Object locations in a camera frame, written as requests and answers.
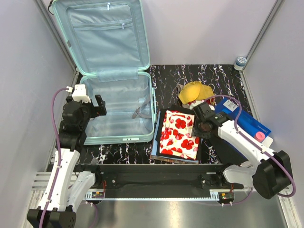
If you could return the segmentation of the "red lace white bra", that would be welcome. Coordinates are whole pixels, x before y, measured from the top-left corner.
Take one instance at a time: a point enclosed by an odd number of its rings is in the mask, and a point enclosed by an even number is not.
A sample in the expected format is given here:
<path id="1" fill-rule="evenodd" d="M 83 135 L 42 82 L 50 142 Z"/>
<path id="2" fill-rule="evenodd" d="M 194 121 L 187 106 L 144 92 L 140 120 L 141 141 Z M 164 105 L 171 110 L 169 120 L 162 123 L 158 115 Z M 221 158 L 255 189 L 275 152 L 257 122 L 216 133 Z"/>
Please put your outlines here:
<path id="1" fill-rule="evenodd" d="M 203 103 L 203 102 L 208 103 L 209 106 L 210 106 L 210 108 L 211 108 L 211 110 L 213 110 L 213 111 L 215 110 L 215 105 L 216 105 L 216 103 L 215 103 L 215 98 L 211 98 L 211 99 L 208 99 L 208 100 L 194 100 L 194 101 L 192 101 L 192 102 L 189 102 L 189 103 L 188 103 L 189 109 L 192 110 L 194 107 L 200 105 L 200 104 Z"/>

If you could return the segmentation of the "mint green open suitcase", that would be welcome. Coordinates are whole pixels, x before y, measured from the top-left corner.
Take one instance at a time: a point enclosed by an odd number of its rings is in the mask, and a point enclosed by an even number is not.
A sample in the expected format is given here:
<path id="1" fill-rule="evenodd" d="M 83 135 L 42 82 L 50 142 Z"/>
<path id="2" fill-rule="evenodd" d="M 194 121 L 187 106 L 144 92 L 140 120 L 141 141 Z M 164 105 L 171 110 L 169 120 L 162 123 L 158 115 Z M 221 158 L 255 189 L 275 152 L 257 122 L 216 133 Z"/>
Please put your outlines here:
<path id="1" fill-rule="evenodd" d="M 141 143 L 153 138 L 155 90 L 139 0 L 55 0 L 52 9 L 82 75 L 81 84 L 107 114 L 92 118 L 87 145 Z"/>

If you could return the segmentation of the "red poppy floral garment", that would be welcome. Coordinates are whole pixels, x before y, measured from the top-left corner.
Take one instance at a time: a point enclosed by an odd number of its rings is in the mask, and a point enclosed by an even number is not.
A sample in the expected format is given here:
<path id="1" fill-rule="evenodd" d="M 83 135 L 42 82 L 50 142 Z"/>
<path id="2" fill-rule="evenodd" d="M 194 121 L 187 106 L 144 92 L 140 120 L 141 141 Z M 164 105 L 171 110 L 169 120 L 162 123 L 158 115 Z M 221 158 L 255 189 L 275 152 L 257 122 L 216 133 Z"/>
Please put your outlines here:
<path id="1" fill-rule="evenodd" d="M 195 160 L 200 138 L 192 136 L 194 115 L 178 111 L 165 113 L 160 137 L 160 153 Z"/>

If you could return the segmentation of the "yellow bra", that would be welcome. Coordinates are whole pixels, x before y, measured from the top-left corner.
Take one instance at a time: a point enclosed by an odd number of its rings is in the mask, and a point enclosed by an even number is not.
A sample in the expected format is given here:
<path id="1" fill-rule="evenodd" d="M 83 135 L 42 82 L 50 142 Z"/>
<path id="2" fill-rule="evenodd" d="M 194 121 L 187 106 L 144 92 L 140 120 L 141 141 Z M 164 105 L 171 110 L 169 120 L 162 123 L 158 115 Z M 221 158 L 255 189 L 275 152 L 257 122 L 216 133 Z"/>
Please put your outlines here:
<path id="1" fill-rule="evenodd" d="M 208 85 L 203 85 L 200 81 L 187 83 L 179 93 L 180 101 L 186 105 L 196 100 L 205 100 L 213 96 L 213 90 Z"/>

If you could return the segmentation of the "grey beige garment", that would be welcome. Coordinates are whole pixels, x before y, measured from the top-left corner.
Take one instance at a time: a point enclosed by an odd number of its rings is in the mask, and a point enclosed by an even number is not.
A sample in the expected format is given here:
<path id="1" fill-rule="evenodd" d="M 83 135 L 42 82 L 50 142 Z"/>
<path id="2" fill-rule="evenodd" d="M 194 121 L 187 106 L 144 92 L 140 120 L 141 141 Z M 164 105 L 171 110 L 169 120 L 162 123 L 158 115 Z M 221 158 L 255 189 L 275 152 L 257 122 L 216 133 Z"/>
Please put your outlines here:
<path id="1" fill-rule="evenodd" d="M 178 98 L 181 100 L 180 98 L 180 94 L 182 92 L 182 90 L 184 89 L 185 85 L 181 85 L 181 84 L 177 84 L 176 86 L 176 89 L 177 89 L 177 92 L 178 92 Z"/>

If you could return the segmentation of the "brown red plaid shirt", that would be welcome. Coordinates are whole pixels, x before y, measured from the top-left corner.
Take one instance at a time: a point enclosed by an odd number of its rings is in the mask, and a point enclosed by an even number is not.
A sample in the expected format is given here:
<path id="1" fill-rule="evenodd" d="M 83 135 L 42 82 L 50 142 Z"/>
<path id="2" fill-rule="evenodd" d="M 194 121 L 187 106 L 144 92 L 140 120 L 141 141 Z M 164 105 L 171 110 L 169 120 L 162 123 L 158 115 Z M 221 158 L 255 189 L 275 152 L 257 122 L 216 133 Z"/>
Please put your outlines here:
<path id="1" fill-rule="evenodd" d="M 185 160 L 185 159 L 175 159 L 175 158 L 168 158 L 162 156 L 151 155 L 150 159 L 163 161 L 163 162 L 170 162 L 174 164 L 199 164 L 197 160 Z"/>

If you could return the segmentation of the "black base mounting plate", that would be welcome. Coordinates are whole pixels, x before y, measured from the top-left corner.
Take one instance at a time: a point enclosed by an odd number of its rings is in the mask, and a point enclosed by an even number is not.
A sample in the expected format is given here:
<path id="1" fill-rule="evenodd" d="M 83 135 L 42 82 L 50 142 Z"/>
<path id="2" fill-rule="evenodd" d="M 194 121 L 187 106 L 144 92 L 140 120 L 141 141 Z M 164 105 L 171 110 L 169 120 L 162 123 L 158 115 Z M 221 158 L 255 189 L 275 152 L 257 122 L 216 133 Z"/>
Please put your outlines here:
<path id="1" fill-rule="evenodd" d="M 221 189 L 215 175 L 222 164 L 102 164 L 106 199 L 206 198 Z"/>

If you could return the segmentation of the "blue white jar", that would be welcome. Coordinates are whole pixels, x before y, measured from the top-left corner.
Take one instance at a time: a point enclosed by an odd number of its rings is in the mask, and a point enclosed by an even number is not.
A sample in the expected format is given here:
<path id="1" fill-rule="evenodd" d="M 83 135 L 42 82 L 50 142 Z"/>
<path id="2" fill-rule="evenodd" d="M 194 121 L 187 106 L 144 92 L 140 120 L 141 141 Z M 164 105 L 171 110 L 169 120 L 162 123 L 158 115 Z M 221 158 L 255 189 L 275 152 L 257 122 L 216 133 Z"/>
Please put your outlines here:
<path id="1" fill-rule="evenodd" d="M 237 71 L 242 71 L 247 63 L 247 59 L 245 57 L 237 57 L 234 63 L 234 69 Z"/>

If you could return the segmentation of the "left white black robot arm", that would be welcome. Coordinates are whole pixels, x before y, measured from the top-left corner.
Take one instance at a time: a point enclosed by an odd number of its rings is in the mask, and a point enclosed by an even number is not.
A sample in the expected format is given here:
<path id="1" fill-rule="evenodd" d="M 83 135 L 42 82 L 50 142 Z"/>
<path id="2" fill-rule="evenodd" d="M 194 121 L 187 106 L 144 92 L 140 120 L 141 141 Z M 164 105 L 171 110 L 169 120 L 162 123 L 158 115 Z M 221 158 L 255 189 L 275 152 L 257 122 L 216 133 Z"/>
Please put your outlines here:
<path id="1" fill-rule="evenodd" d="M 85 194 L 103 181 L 100 169 L 93 165 L 81 171 L 71 184 L 74 167 L 86 140 L 90 119 L 106 115 L 105 101 L 96 95 L 97 106 L 88 97 L 75 101 L 69 96 L 63 106 L 57 137 L 57 154 L 45 193 L 36 209 L 27 213 L 35 228 L 72 228 L 76 212 Z"/>

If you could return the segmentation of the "black polo shirt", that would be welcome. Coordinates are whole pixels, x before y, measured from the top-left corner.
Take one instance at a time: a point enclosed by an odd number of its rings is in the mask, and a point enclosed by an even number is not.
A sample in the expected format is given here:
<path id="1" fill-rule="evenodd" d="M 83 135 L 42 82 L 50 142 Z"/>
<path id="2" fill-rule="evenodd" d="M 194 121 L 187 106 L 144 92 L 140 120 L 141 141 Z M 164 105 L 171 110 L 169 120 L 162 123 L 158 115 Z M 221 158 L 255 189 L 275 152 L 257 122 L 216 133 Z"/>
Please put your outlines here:
<path id="1" fill-rule="evenodd" d="M 156 154 L 191 162 L 201 160 L 201 139 L 192 135 L 194 120 L 194 112 L 190 109 L 177 105 L 161 109 L 156 132 Z"/>

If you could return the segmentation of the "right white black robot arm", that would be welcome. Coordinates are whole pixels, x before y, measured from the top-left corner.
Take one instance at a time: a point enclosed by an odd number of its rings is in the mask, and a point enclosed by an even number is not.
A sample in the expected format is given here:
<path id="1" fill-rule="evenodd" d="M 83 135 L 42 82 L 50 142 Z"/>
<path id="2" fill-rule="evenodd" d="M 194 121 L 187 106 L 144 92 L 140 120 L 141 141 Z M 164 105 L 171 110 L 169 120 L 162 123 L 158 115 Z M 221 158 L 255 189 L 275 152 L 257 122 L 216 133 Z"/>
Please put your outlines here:
<path id="1" fill-rule="evenodd" d="M 225 165 L 216 175 L 216 184 L 227 188 L 237 183 L 254 188 L 263 198 L 271 199 L 292 186 L 289 197 L 295 195 L 289 155 L 275 152 L 250 136 L 225 112 L 215 113 L 207 102 L 193 108 L 195 113 L 192 136 L 218 137 L 241 153 L 247 161 L 241 165 Z"/>

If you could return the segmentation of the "pink cap small bottle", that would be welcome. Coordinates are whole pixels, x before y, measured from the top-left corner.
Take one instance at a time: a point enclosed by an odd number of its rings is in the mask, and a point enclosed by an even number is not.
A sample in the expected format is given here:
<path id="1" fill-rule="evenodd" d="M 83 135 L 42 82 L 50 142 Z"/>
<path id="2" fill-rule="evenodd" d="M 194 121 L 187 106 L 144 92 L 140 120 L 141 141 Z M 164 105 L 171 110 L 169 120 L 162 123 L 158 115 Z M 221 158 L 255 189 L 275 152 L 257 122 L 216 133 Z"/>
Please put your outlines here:
<path id="1" fill-rule="evenodd" d="M 262 142 L 266 138 L 265 134 L 263 132 L 257 132 L 254 135 L 254 139 L 257 140 L 258 142 Z"/>

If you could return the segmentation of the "light blue shirt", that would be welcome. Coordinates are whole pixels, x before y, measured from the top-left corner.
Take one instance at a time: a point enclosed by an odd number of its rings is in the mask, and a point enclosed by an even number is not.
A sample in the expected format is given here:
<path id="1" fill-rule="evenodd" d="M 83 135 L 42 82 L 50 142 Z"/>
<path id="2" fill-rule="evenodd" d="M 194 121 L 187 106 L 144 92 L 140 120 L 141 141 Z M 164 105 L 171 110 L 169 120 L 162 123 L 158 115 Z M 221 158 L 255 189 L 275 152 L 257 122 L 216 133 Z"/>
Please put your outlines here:
<path id="1" fill-rule="evenodd" d="M 184 159 L 181 157 L 177 157 L 177 156 L 173 156 L 173 155 L 163 155 L 160 154 L 159 152 L 159 143 L 157 141 L 158 137 L 157 137 L 157 131 L 159 129 L 159 125 L 160 125 L 160 115 L 161 115 L 161 111 L 159 111 L 157 113 L 157 117 L 156 117 L 156 125 L 155 125 L 155 131 L 154 131 L 154 136 L 153 136 L 153 143 L 152 143 L 152 151 L 151 151 L 151 155 L 156 155 L 156 156 L 162 156 L 162 157 L 168 157 L 168 158 L 175 158 L 175 159 Z"/>

